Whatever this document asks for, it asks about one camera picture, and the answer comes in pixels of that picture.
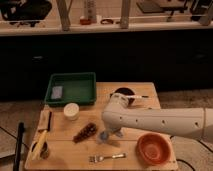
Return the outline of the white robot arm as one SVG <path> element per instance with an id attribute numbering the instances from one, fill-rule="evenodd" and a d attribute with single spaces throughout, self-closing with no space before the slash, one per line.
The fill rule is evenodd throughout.
<path id="1" fill-rule="evenodd" d="M 121 136 L 120 130 L 134 128 L 213 143 L 212 108 L 129 109 L 129 99 L 113 93 L 102 112 L 102 140 Z"/>

